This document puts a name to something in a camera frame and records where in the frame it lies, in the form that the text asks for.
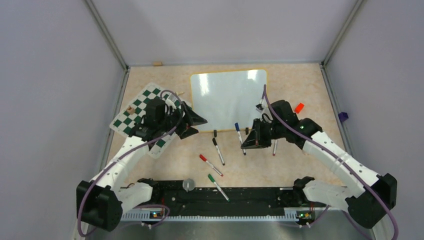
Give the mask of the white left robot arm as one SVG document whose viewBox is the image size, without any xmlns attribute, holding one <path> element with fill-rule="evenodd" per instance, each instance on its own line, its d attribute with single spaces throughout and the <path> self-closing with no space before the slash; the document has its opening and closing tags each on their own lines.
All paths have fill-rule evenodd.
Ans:
<svg viewBox="0 0 424 240">
<path fill-rule="evenodd" d="M 137 162 L 159 140 L 172 134 L 185 139 L 197 134 L 195 126 L 208 121 L 195 113 L 186 102 L 179 106 L 160 98 L 150 100 L 145 114 L 130 128 L 127 138 L 111 162 L 90 181 L 81 181 L 76 188 L 77 225 L 87 223 L 111 232 L 123 214 L 145 203 L 154 207 L 160 193 L 150 184 L 137 182 L 132 187 L 123 184 Z"/>
</svg>

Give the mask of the yellow framed whiteboard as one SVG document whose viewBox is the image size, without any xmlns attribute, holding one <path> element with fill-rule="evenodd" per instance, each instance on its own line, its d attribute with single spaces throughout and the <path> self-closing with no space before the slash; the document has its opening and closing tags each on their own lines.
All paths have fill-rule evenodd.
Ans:
<svg viewBox="0 0 424 240">
<path fill-rule="evenodd" d="M 251 127 L 261 116 L 263 86 L 268 83 L 265 69 L 197 73 L 190 76 L 191 102 L 195 113 L 207 120 L 197 129 L 202 133 L 234 131 Z"/>
</svg>

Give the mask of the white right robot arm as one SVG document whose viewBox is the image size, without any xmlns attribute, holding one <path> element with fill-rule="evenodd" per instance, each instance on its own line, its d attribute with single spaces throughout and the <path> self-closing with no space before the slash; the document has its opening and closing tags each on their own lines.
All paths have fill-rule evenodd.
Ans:
<svg viewBox="0 0 424 240">
<path fill-rule="evenodd" d="M 242 149 L 264 149 L 273 140 L 285 139 L 303 152 L 321 161 L 343 183 L 332 185 L 313 177 L 294 181 L 293 200 L 299 206 L 318 202 L 338 208 L 361 227 L 373 228 L 387 210 L 392 210 L 397 201 L 398 181 L 387 173 L 378 174 L 358 162 L 339 147 L 310 118 L 298 119 L 288 101 L 279 100 L 269 105 L 263 99 L 256 105 L 261 113 L 255 118 L 251 132 L 241 144 Z"/>
</svg>

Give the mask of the blue capped marker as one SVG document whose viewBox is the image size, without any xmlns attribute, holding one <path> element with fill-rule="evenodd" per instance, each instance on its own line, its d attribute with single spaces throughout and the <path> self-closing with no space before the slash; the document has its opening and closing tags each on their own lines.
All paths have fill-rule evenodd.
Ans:
<svg viewBox="0 0 424 240">
<path fill-rule="evenodd" d="M 239 143 L 240 143 L 240 145 L 242 146 L 242 145 L 243 145 L 243 139 L 242 139 L 242 135 L 241 135 L 241 130 L 240 130 L 239 123 L 238 123 L 238 122 L 236 122 L 236 123 L 234 124 L 234 126 L 235 126 L 235 129 L 236 129 L 237 135 L 238 135 Z M 244 156 L 246 156 L 246 155 L 247 155 L 246 150 L 245 150 L 244 148 L 241 148 L 241 150 L 242 150 L 242 152 L 243 152 L 243 155 L 244 155 Z"/>
</svg>

